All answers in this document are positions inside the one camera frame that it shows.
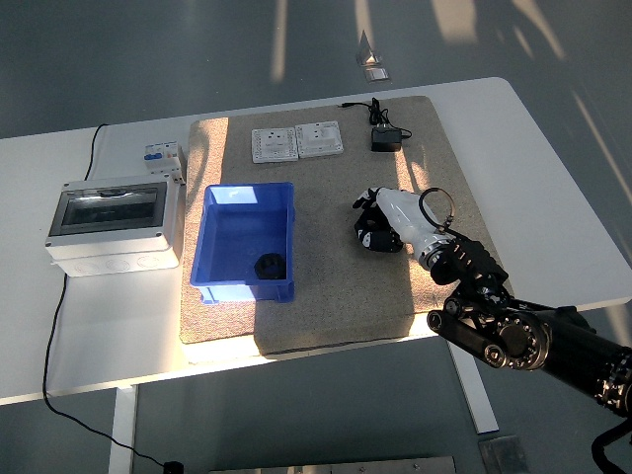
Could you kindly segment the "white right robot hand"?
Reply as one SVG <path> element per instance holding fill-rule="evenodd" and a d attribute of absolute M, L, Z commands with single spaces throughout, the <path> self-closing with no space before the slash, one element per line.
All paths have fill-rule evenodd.
<path fill-rule="evenodd" d="M 417 194 L 369 188 L 353 208 L 361 210 L 354 226 L 356 237 L 369 251 L 398 253 L 411 245 L 416 261 L 429 271 L 449 243 L 450 238 Z"/>

